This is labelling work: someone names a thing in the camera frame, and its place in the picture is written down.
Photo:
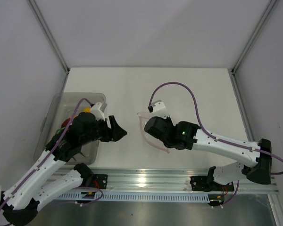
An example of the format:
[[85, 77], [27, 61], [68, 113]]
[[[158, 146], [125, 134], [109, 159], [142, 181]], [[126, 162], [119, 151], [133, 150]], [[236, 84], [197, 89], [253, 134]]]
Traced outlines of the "clear zip top bag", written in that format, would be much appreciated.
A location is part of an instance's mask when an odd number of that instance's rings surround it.
[[137, 116], [139, 118], [139, 127], [141, 131], [141, 135], [143, 137], [143, 140], [149, 144], [150, 146], [159, 149], [161, 151], [164, 151], [166, 153], [170, 153], [170, 150], [163, 145], [163, 142], [152, 137], [148, 133], [145, 132], [144, 128], [146, 126], [146, 123], [150, 120], [151, 115], [148, 112], [138, 112]]

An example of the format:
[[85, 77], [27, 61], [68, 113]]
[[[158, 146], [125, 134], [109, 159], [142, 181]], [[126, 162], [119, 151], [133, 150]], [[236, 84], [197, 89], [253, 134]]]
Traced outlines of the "orange papaya slice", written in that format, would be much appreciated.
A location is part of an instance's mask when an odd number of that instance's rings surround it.
[[61, 128], [63, 129], [67, 125], [71, 125], [75, 117], [76, 117], [76, 115], [74, 117], [69, 117], [66, 120], [64, 120], [63, 123], [61, 124]]

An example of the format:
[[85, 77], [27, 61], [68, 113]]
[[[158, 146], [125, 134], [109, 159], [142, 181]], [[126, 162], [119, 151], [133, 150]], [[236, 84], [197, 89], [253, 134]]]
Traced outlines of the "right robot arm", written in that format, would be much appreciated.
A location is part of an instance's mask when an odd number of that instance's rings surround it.
[[197, 124], [181, 121], [174, 125], [169, 117], [157, 116], [146, 122], [144, 131], [159, 140], [161, 147], [206, 151], [234, 160], [232, 164], [209, 169], [206, 185], [211, 190], [244, 178], [262, 185], [271, 183], [270, 140], [261, 139], [257, 143], [227, 141], [225, 137], [207, 135]]

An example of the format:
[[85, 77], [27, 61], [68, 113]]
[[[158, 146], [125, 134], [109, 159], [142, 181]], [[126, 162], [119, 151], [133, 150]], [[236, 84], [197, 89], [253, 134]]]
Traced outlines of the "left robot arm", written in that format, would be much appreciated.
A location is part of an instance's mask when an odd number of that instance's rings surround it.
[[1, 193], [0, 212], [8, 224], [26, 226], [49, 202], [74, 188], [100, 191], [93, 171], [78, 163], [62, 178], [44, 185], [48, 178], [64, 166], [82, 146], [94, 142], [117, 142], [127, 135], [113, 115], [108, 119], [82, 112], [69, 118], [67, 125], [47, 143], [36, 163], [10, 189]]

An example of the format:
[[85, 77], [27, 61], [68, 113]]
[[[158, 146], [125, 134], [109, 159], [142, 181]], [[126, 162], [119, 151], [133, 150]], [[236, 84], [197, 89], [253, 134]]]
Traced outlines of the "yellow lemon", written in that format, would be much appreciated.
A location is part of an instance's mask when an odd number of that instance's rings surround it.
[[86, 112], [86, 113], [90, 113], [91, 112], [91, 108], [84, 108], [83, 112]]

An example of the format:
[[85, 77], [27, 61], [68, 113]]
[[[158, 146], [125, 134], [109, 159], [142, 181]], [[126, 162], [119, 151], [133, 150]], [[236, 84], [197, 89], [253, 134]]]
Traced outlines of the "green onion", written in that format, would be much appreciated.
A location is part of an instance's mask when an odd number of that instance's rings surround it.
[[62, 161], [69, 161], [73, 158], [76, 161], [75, 156], [82, 156], [86, 158], [86, 155], [82, 152], [82, 145], [71, 143], [67, 138], [67, 133], [63, 136], [62, 140], [58, 143], [57, 148], [53, 154]]

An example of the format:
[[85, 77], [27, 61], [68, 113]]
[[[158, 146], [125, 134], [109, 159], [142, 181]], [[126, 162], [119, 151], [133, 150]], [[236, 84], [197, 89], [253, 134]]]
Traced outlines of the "clear plastic bin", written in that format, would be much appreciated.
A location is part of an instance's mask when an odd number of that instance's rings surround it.
[[[62, 93], [55, 96], [50, 105], [48, 115], [46, 117], [35, 153], [34, 160], [38, 161], [41, 155], [46, 155], [51, 150], [55, 151], [58, 143], [62, 140], [63, 136], [67, 133], [67, 138], [71, 143], [82, 145], [82, 152], [86, 158], [82, 156], [75, 156], [76, 161], [71, 158], [66, 161], [68, 165], [76, 165], [84, 163], [91, 165], [96, 159], [99, 140], [85, 143], [85, 123], [84, 121], [89, 118], [95, 118], [90, 112], [83, 112], [84, 108], [91, 108], [97, 102], [105, 102], [106, 98], [101, 93]], [[71, 125], [61, 128], [61, 124], [69, 117], [74, 118]], [[59, 160], [54, 154], [52, 156], [55, 160]]]

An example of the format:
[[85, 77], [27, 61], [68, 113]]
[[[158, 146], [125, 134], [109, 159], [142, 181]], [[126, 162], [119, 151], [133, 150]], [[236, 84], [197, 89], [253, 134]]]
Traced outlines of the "aluminium mounting rail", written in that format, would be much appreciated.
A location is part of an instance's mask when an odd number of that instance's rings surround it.
[[[68, 173], [68, 166], [57, 170], [45, 185]], [[183, 193], [190, 192], [190, 177], [207, 175], [207, 170], [160, 170], [160, 169], [92, 169], [95, 174], [107, 174], [108, 191]], [[240, 180], [238, 194], [279, 194], [275, 178], [270, 185], [259, 185], [246, 179]]]

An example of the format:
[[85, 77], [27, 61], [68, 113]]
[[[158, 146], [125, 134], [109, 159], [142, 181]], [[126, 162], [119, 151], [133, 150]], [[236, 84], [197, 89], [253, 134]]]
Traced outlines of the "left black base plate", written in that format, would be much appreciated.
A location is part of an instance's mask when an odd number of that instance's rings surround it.
[[105, 190], [108, 184], [108, 175], [107, 174], [94, 174], [90, 187], [95, 187], [97, 189]]

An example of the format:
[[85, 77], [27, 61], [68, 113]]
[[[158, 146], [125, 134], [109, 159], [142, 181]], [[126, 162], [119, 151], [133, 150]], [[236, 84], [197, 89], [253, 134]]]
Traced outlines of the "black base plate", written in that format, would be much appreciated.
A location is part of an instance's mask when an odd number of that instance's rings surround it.
[[221, 191], [234, 191], [233, 182], [230, 182], [226, 185], [218, 184], [214, 181], [208, 182], [207, 176], [191, 176], [190, 177], [190, 185], [192, 191], [200, 191], [200, 192], [221, 192]]
[[108, 184], [108, 175], [107, 174], [94, 174], [90, 187], [95, 187], [97, 189], [105, 190]]

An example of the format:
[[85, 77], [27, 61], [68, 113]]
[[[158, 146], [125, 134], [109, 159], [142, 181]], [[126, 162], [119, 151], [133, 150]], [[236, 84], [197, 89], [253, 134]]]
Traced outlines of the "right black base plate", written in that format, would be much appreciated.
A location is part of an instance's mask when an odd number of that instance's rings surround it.
[[218, 184], [214, 181], [208, 182], [207, 176], [191, 176], [190, 177], [190, 185], [192, 191], [200, 191], [200, 192], [221, 192], [221, 191], [234, 191], [233, 182], [230, 182], [226, 185]]

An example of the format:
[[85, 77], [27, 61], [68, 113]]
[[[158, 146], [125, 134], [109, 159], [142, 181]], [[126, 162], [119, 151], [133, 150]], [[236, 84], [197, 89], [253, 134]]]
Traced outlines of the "left aluminium frame post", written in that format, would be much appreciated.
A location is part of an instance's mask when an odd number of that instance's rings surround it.
[[35, 0], [27, 0], [27, 3], [29, 7], [31, 8], [32, 13], [34, 14], [40, 28], [42, 29], [45, 38], [47, 39], [49, 45], [51, 46], [51, 49], [55, 56], [57, 57], [59, 63], [61, 64], [63, 70], [65, 71], [66, 74], [69, 73], [70, 69], [60, 51], [60, 48]]

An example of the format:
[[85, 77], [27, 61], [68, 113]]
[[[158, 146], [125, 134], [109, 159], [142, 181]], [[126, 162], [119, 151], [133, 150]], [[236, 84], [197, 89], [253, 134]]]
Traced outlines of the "aluminium frame post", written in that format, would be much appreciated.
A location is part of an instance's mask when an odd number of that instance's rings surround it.
[[269, 18], [271, 17], [272, 13], [274, 12], [276, 6], [278, 5], [279, 0], [270, 0], [263, 11], [262, 15], [260, 16], [258, 22], [256, 23], [254, 30], [252, 31], [250, 37], [248, 38], [246, 45], [243, 47], [242, 52], [240, 53], [236, 63], [234, 64], [231, 72], [235, 75], [238, 72], [238, 69], [242, 65], [243, 61], [248, 56], [249, 52], [251, 51], [252, 47], [255, 45], [257, 39], [259, 38], [260, 34], [262, 33], [264, 27], [266, 26]]
[[27, 3], [29, 7], [31, 8], [32, 13], [34, 14], [40, 28], [42, 29], [45, 38], [47, 39], [49, 45], [51, 46], [51, 49], [55, 56], [57, 57], [59, 63], [61, 64], [63, 70], [65, 71], [66, 74], [69, 73], [70, 69], [60, 51], [60, 48], [35, 0], [27, 0]]

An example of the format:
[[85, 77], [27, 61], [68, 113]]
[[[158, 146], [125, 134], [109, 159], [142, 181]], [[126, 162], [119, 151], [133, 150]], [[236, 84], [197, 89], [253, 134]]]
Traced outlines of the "right aluminium frame post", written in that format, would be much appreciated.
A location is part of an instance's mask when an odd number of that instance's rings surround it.
[[254, 30], [252, 31], [250, 37], [248, 38], [246, 45], [243, 47], [242, 52], [240, 53], [236, 63], [234, 64], [231, 72], [235, 75], [238, 72], [238, 69], [242, 65], [243, 61], [248, 56], [249, 52], [251, 51], [252, 47], [255, 45], [257, 39], [259, 38], [260, 34], [262, 33], [264, 27], [266, 26], [269, 18], [271, 17], [272, 13], [274, 12], [276, 6], [278, 5], [279, 0], [270, 0], [263, 11], [262, 15], [260, 16], [258, 22], [256, 23]]

